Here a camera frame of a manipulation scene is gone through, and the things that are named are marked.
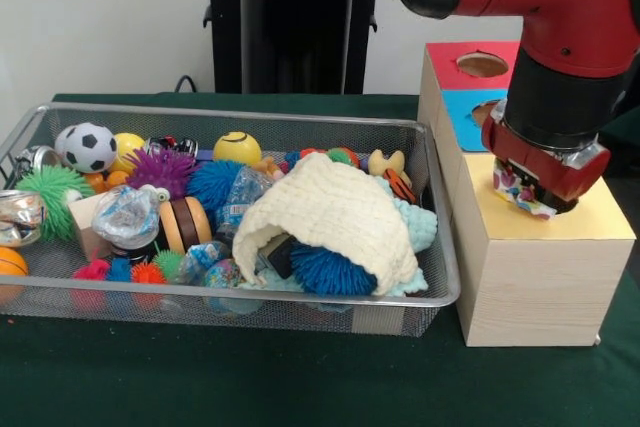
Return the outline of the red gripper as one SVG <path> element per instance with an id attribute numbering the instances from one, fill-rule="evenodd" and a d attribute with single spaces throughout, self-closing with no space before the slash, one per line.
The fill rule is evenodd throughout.
<path id="1" fill-rule="evenodd" d="M 495 156 L 493 187 L 527 212 L 569 212 L 604 173 L 611 153 L 594 141 L 560 153 L 535 147 L 513 133 L 493 109 L 482 126 L 482 143 Z"/>

